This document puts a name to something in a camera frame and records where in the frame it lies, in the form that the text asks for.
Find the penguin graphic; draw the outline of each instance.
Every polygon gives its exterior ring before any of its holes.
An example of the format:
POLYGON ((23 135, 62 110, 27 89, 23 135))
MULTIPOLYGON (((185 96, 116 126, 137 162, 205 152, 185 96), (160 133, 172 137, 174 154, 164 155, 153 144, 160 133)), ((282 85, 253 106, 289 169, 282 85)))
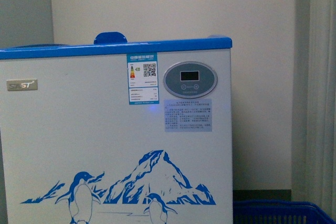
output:
POLYGON ((168 207, 158 194, 151 193, 146 196, 151 199, 149 206, 143 213, 149 212, 152 224, 167 224, 168 211, 177 212, 168 207))
POLYGON ((87 185, 87 181, 93 178, 87 172, 79 172, 75 175, 69 191, 58 197, 55 204, 61 200, 68 200, 68 207, 71 214, 70 224, 79 224, 84 222, 89 224, 92 216, 92 202, 100 203, 99 196, 93 193, 87 185))

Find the freezer lid trim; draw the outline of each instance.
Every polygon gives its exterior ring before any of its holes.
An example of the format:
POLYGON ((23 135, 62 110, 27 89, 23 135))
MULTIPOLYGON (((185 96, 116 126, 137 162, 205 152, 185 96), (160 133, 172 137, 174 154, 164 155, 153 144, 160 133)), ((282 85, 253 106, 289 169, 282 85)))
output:
POLYGON ((0 49, 0 60, 229 49, 229 37, 0 49))

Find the paper label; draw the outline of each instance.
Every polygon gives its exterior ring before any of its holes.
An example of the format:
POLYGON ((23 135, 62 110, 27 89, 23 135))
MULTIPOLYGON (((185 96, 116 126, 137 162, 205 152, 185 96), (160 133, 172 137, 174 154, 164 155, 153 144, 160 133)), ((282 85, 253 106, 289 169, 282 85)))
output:
POLYGON ((212 101, 164 100, 165 132, 211 132, 212 101))
POLYGON ((128 54, 129 104, 159 103, 157 53, 128 54))

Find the blue plastic crate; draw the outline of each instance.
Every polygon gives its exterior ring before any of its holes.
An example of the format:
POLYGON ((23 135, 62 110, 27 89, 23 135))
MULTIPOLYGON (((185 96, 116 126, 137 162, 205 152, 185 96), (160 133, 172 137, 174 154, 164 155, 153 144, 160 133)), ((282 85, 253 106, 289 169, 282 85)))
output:
POLYGON ((310 202, 247 200, 233 203, 234 224, 336 224, 310 202))

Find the oval control panel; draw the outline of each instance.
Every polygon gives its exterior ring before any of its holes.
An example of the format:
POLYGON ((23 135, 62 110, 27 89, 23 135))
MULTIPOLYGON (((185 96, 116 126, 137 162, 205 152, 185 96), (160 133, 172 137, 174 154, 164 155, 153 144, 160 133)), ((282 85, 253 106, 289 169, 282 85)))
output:
POLYGON ((166 71, 163 84, 170 94, 193 99, 202 97, 215 88, 217 74, 211 67, 200 62, 180 62, 166 71))

